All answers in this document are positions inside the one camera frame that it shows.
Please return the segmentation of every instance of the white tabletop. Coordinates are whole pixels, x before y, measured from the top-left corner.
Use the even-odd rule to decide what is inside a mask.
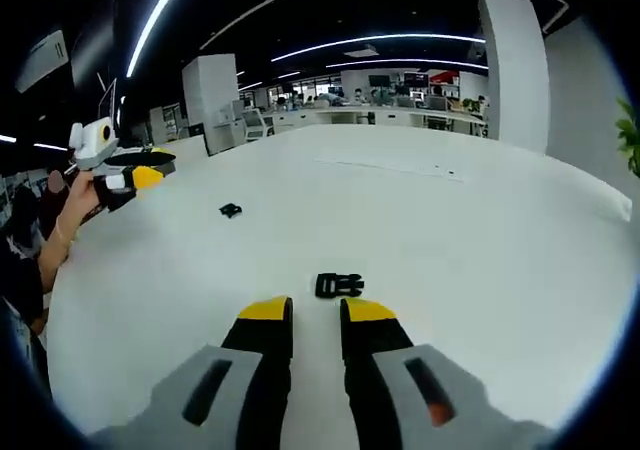
[[[220,215],[229,202],[242,215]],[[571,166],[449,132],[326,125],[244,145],[81,229],[51,303],[55,401],[85,432],[126,423],[243,307],[286,294],[282,448],[357,449],[338,302],[317,300],[313,282],[360,273],[363,297],[414,344],[478,377],[510,417],[558,428],[630,308],[628,205]]]
[[[405,113],[411,115],[421,115],[424,117],[438,117],[448,118],[451,120],[459,120],[466,123],[476,123],[478,125],[486,125],[486,123],[479,117],[479,114],[473,114],[468,112],[441,112],[439,110],[429,110],[426,108],[405,108],[405,107],[384,107],[384,106],[372,106],[372,105],[347,105],[343,107],[328,107],[328,108],[301,108],[299,110],[293,110],[290,112],[267,112],[263,114],[263,117],[277,117],[277,116],[293,116],[303,113],[369,113],[369,112],[383,112],[383,113]]]

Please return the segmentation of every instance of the black plastic buckle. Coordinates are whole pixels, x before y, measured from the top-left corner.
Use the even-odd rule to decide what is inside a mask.
[[[362,276],[352,273],[351,275],[337,275],[335,273],[321,273],[316,280],[316,297],[359,297],[362,295],[364,281]]]
[[[233,203],[228,203],[220,209],[220,213],[231,218],[239,213],[242,213],[242,207],[234,205]]]

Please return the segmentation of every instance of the potted plant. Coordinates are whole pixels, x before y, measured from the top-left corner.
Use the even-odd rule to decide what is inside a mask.
[[[462,107],[471,113],[480,113],[480,102],[471,98],[465,98],[462,101]]]
[[[640,178],[640,132],[638,132],[636,115],[629,103],[621,98],[618,98],[617,101],[626,116],[626,118],[621,118],[616,122],[616,127],[620,130],[618,134],[620,147],[618,149],[627,159],[629,171]],[[631,231],[635,237],[640,239],[640,208],[638,208],[640,196],[631,197],[633,204],[631,208]]]

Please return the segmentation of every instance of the black ceiling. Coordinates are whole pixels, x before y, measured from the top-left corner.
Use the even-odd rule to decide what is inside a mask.
[[[101,0],[14,1],[21,2],[21,10],[4,10],[6,15],[16,15],[12,17],[10,29],[14,45],[2,69],[4,101],[12,111],[6,116],[0,134],[18,137],[20,145],[11,145],[13,148],[9,151],[8,145],[0,143],[0,171],[4,173],[25,165],[40,166],[42,161],[31,155],[31,143],[64,145],[69,122],[83,114],[74,99],[68,69],[54,72],[30,95],[27,95],[29,92],[18,95],[12,90],[21,58],[31,45],[57,26],[64,31],[67,47],[73,48],[82,34],[83,25]],[[276,0],[200,50],[212,33],[220,32],[231,21],[264,1],[171,0],[144,47],[133,78],[126,80],[123,77],[131,54],[157,0],[116,0],[117,44],[108,73],[121,78],[121,92],[127,95],[123,126],[144,118],[153,106],[179,101],[181,70],[198,55],[234,53],[238,70],[246,72],[241,84],[258,81],[266,84],[278,75],[293,71],[303,72],[301,76],[331,73],[325,69],[327,64],[348,61],[343,52],[361,48],[361,45],[344,45],[271,63],[276,56],[308,46],[389,33],[445,33],[469,37],[479,34],[478,0]],[[561,7],[556,0],[532,1],[541,24]],[[570,16],[571,13],[567,14],[565,20]],[[473,62],[467,42],[397,39],[371,43],[380,53],[380,57],[375,58]],[[48,117],[39,122],[38,118],[43,114]]]

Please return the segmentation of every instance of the human hand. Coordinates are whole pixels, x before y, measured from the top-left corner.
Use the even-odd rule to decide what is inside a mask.
[[[80,172],[71,185],[67,202],[58,217],[60,232],[72,240],[82,220],[98,206],[98,195],[93,186],[93,173]]]

